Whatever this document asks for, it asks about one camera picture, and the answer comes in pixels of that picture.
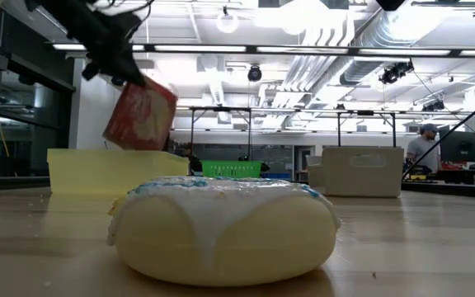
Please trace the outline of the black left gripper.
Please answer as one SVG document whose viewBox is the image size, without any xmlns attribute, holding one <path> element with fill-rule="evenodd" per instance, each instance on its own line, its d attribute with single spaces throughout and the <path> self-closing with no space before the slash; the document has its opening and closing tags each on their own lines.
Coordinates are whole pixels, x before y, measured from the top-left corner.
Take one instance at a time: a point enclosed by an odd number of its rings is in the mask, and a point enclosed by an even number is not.
<svg viewBox="0 0 475 297">
<path fill-rule="evenodd" d="M 62 25 L 67 37 L 79 41 L 87 50 L 90 62 L 82 71 L 86 80 L 96 75 L 111 76 L 116 86 L 131 83 L 140 87 L 146 85 L 133 56 L 133 45 L 129 42 L 139 27 L 139 18 L 132 12 L 106 15 L 99 11 L 72 16 Z"/>
</svg>

